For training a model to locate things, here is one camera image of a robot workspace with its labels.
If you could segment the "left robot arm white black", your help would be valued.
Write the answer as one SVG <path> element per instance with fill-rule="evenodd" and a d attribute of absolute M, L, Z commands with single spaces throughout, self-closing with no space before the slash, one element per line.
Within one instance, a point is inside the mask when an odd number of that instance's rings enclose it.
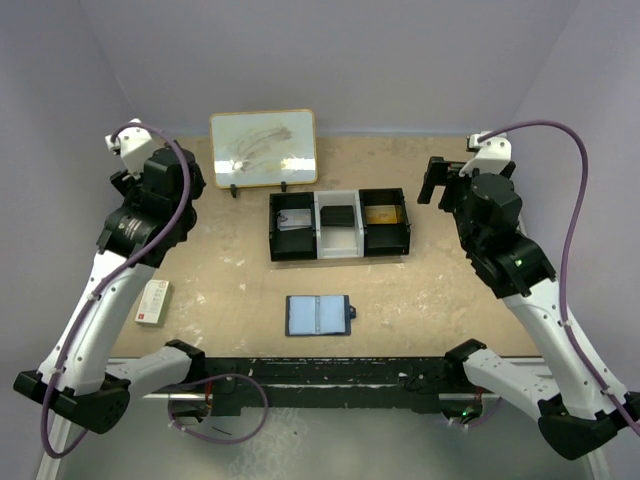
<path fill-rule="evenodd" d="M 164 146 L 144 162 L 139 179 L 121 171 L 111 176 L 123 203 L 105 220 L 98 251 L 73 316 L 55 348 L 30 371 L 19 373 L 14 390 L 59 416 L 96 434 L 111 430 L 129 403 L 169 385 L 184 392 L 202 387 L 205 354 L 181 340 L 171 340 L 130 367 L 108 364 L 129 312 L 166 253 L 187 239 L 197 214 L 186 205 L 158 244 L 153 239 L 177 210 L 183 186 L 195 200 L 205 187 L 194 155 Z"/>

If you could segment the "blue leather card holder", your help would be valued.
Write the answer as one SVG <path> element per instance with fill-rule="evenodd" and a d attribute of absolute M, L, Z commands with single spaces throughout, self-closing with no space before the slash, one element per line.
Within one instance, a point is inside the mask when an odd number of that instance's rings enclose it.
<path fill-rule="evenodd" d="M 291 295 L 286 297 L 287 337 L 349 336 L 357 310 L 348 295 Z"/>

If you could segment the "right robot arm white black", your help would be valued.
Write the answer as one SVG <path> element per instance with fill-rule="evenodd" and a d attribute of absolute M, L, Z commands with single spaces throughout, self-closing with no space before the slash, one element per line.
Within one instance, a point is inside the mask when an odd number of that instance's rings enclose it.
<path fill-rule="evenodd" d="M 522 200 L 507 163 L 495 173 L 442 157 L 430 159 L 418 201 L 444 191 L 440 210 L 455 220 L 461 247 L 480 280 L 525 328 L 551 376 L 542 378 L 470 339 L 446 353 L 445 380 L 456 391 L 487 389 L 532 418 L 551 448 L 579 459 L 639 419 L 639 395 L 596 354 L 573 314 L 561 307 L 560 284 L 547 256 L 521 230 Z"/>

